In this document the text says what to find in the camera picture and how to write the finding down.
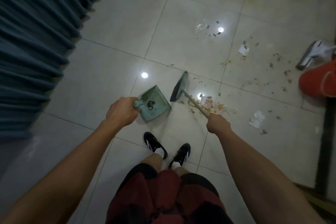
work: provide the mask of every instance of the white sock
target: white sock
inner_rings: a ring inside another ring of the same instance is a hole
[[[181,167],[181,165],[180,165],[180,162],[173,162],[172,164],[171,164],[171,169],[172,170],[174,170],[174,169],[176,169],[176,168],[178,168],[178,167]]]
[[[162,148],[157,148],[154,153],[159,154],[162,158],[165,156],[165,151]]]

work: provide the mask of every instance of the broom handle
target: broom handle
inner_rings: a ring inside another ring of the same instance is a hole
[[[196,101],[194,99],[191,98],[191,96],[188,95],[187,92],[185,92],[185,90],[182,90],[183,94],[199,109],[199,111],[204,114],[204,116],[208,119],[210,114],[208,114],[206,111],[204,111],[202,109],[202,107],[199,106],[199,104],[196,103]]]

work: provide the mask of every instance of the person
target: person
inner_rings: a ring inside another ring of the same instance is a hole
[[[132,106],[135,100],[113,103],[99,127],[16,201],[1,223],[66,223],[112,138],[138,116]],[[325,223],[300,190],[239,138],[221,115],[211,114],[207,129],[219,138],[232,178],[256,223]],[[145,133],[144,141],[153,153],[125,177],[106,223],[232,223],[214,186],[182,167],[191,154],[189,144],[180,148],[168,170],[160,171],[166,150],[151,133]]]

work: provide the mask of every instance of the left hand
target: left hand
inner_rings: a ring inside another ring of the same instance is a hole
[[[106,113],[106,120],[118,122],[121,127],[127,126],[137,118],[139,114],[139,107],[134,108],[133,103],[138,100],[137,97],[124,98],[111,104],[109,110]]]

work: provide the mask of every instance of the white vacuum cleaner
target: white vacuum cleaner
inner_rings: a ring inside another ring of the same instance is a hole
[[[304,53],[303,57],[297,63],[296,68],[300,71],[304,70],[305,68],[309,67],[312,60],[314,58],[327,58],[333,54],[333,51],[336,50],[336,45],[330,46],[323,42],[322,40],[314,41],[311,45],[309,45],[308,49]]]

